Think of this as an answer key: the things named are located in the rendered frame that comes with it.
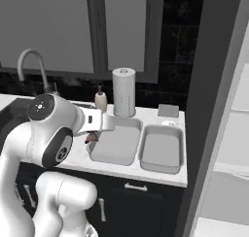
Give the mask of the black drawer front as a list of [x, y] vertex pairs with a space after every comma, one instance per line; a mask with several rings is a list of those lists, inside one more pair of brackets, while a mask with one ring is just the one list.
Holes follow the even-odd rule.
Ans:
[[184, 189], [178, 186], [169, 186], [169, 185], [162, 185], [162, 184], [122, 179], [122, 178], [114, 178], [110, 182], [110, 187], [126, 189], [125, 183], [130, 183], [133, 186], [146, 186], [148, 188], [148, 191], [146, 191], [146, 193], [158, 195], [166, 200], [173, 200], [173, 199], [180, 200], [184, 192]]

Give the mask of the white paper towel roll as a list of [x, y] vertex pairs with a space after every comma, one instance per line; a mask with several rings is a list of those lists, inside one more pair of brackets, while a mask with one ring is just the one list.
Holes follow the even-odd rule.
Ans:
[[117, 68], [113, 75], [114, 115], [131, 118], [135, 115], [135, 75], [131, 68]]

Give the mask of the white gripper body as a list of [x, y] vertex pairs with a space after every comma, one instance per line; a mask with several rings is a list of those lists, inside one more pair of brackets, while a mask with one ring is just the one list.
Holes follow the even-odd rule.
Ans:
[[113, 131], [115, 129], [115, 123], [111, 116], [107, 114], [102, 115], [102, 131]]

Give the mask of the grey framed window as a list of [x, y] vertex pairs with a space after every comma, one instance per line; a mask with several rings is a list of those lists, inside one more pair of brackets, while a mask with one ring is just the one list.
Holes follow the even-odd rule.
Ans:
[[0, 71], [15, 73], [34, 49], [50, 76], [110, 80], [132, 68], [155, 84], [162, 11], [163, 0], [0, 0]]

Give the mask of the brown fish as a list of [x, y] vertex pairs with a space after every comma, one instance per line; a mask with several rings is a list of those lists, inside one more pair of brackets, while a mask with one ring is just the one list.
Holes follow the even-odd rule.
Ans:
[[96, 141], [98, 141], [98, 134], [96, 132], [90, 132], [85, 140], [85, 143], [88, 144]]

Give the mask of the black cupboard door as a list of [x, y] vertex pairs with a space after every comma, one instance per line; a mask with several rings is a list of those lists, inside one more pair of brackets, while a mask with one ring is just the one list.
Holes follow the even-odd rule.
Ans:
[[99, 237], [174, 237], [179, 195], [113, 188], [102, 199], [105, 220], [99, 201], [87, 210]]

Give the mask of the dark grey tall cabinet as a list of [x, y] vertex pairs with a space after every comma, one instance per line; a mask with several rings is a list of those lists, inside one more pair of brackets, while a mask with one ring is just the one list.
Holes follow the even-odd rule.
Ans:
[[190, 237], [242, 47], [249, 0], [204, 0], [186, 109], [188, 185], [174, 237]]

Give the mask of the grey rectangular sponge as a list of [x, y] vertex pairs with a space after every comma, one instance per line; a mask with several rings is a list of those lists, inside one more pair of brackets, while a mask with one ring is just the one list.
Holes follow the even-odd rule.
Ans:
[[158, 116], [166, 118], [178, 118], [179, 107], [175, 105], [159, 104]]

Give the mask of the beige soap dispenser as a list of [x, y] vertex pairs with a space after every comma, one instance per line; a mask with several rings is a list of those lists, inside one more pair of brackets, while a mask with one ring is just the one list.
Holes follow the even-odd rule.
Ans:
[[107, 111], [107, 96], [106, 93], [102, 90], [102, 85], [98, 86], [98, 91], [95, 93], [94, 96], [94, 103], [97, 109], [100, 109], [103, 113]]

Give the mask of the white shelf unit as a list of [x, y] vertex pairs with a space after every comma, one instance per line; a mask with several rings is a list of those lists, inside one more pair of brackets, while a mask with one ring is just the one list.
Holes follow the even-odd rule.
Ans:
[[249, 24], [190, 237], [249, 237]]

